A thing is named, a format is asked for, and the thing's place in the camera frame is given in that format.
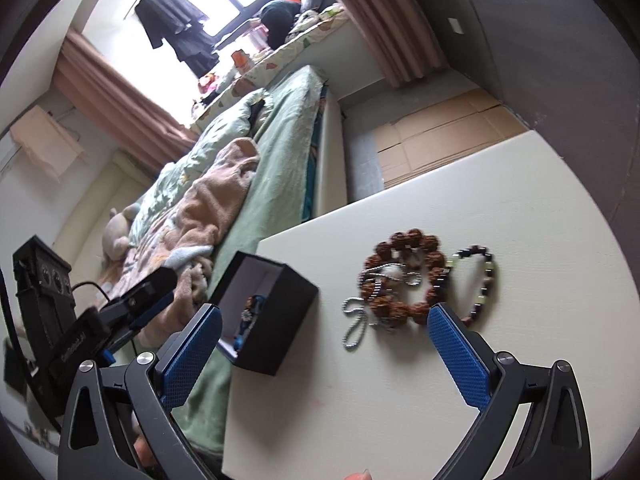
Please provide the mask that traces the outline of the operator fingertip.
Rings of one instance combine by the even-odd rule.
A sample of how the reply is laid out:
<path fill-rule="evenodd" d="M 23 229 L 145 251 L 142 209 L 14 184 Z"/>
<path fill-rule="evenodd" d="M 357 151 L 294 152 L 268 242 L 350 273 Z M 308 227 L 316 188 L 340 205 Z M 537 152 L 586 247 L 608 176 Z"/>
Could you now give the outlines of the operator fingertip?
<path fill-rule="evenodd" d="M 357 471 L 353 474 L 349 474 L 344 478 L 344 480 L 372 480 L 372 476 L 370 474 L 370 471 L 365 469 L 363 471 Z"/>

